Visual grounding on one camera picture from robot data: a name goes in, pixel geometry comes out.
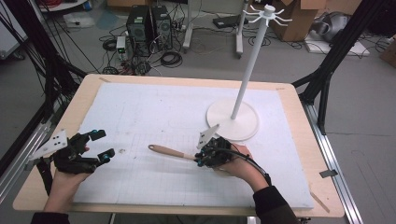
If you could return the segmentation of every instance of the wooden table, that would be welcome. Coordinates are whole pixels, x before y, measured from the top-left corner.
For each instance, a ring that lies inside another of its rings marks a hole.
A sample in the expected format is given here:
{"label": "wooden table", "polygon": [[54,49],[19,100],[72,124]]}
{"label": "wooden table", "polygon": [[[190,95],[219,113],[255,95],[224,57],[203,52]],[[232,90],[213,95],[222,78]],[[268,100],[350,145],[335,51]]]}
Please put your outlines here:
{"label": "wooden table", "polygon": [[[240,81],[209,80],[171,77],[123,77],[106,75],[88,75],[84,78],[71,104],[65,111],[55,133],[66,129],[68,137],[74,135],[90,109],[97,91],[104,82],[134,83],[151,85],[179,85],[196,87],[225,87],[239,89]],[[250,82],[248,89],[277,91],[297,152],[304,168],[305,177],[313,197],[315,207],[310,210],[294,209],[297,217],[342,217],[344,208],[330,177],[322,178],[320,172],[327,170],[316,138],[308,123],[297,92],[290,84]],[[45,205],[47,194],[41,176],[34,169],[26,179],[16,197],[13,207],[16,210],[40,211]],[[184,215],[223,215],[255,216],[252,208],[200,207],[200,206],[164,206],[132,204],[74,203],[72,211],[146,213],[146,214],[184,214]]]}

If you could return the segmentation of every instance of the white mug tree stand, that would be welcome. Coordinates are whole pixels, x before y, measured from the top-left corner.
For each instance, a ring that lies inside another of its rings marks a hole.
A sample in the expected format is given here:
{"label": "white mug tree stand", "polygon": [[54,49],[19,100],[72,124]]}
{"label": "white mug tree stand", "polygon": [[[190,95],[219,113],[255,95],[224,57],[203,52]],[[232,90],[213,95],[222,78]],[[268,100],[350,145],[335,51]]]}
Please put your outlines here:
{"label": "white mug tree stand", "polygon": [[287,26],[287,24],[282,24],[278,20],[291,21],[283,20],[277,16],[283,12],[283,9],[279,12],[275,12],[275,8],[269,5],[266,5],[264,10],[257,10],[253,6],[250,7],[257,12],[244,12],[247,15],[259,16],[256,20],[250,21],[250,23],[259,20],[261,21],[256,41],[254,43],[253,50],[251,51],[250,59],[247,63],[247,69],[238,92],[238,97],[236,98],[236,101],[218,100],[211,105],[206,112],[206,121],[209,127],[219,124],[220,128],[217,131],[217,134],[231,141],[245,141],[254,136],[259,130],[260,121],[256,110],[251,105],[242,102],[242,99],[244,98],[245,90],[248,86],[254,64],[256,63],[257,56],[259,55],[269,21],[274,20],[281,26]]}

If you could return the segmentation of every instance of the computer tower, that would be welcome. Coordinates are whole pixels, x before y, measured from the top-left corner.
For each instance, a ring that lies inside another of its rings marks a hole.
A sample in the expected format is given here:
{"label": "computer tower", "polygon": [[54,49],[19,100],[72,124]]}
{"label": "computer tower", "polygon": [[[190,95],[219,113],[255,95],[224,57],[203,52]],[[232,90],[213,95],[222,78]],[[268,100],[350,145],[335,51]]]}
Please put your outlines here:
{"label": "computer tower", "polygon": [[166,6],[153,6],[151,13],[158,50],[171,49],[173,47],[172,23]]}
{"label": "computer tower", "polygon": [[132,6],[128,21],[126,22],[126,28],[134,55],[149,56],[149,48],[153,40],[149,6]]}

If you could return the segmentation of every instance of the cardboard box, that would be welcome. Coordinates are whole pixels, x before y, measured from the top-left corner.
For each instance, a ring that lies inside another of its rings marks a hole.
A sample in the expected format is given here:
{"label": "cardboard box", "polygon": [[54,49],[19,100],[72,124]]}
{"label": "cardboard box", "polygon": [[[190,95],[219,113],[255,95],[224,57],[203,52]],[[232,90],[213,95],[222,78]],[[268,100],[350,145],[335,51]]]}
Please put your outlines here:
{"label": "cardboard box", "polygon": [[133,5],[148,5],[151,6],[152,0],[107,0],[107,5],[110,7],[131,7]]}
{"label": "cardboard box", "polygon": [[321,9],[318,14],[321,15],[324,12],[339,11],[347,15],[353,15],[356,8],[361,4],[361,0],[327,0],[326,7]]}
{"label": "cardboard box", "polygon": [[303,41],[308,34],[312,21],[318,14],[319,9],[326,6],[326,0],[274,0],[273,7],[276,12],[285,9],[278,16],[282,19],[292,19],[286,23],[288,26],[280,26],[270,21],[270,27],[283,41]]}
{"label": "cardboard box", "polygon": [[396,68],[396,35],[393,36],[393,42],[379,56],[382,60]]}

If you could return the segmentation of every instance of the human arm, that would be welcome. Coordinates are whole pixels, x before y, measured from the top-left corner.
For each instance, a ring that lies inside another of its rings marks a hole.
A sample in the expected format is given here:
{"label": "human arm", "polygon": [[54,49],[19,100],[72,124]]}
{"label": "human arm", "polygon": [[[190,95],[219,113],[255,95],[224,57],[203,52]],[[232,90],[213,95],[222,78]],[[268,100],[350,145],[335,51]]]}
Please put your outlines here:
{"label": "human arm", "polygon": [[[244,155],[251,153],[245,146],[233,144],[233,149]],[[294,215],[286,200],[275,186],[269,186],[264,176],[253,165],[242,158],[234,157],[231,161],[220,166],[231,175],[245,180],[253,189],[253,199],[256,204],[256,214],[265,224],[297,224]]]}
{"label": "human arm", "polygon": [[43,212],[35,213],[32,218],[32,224],[40,223],[59,223],[68,224],[68,215],[66,212],[70,209],[74,195],[82,181],[90,174],[67,174],[55,171],[52,187],[44,206]]}

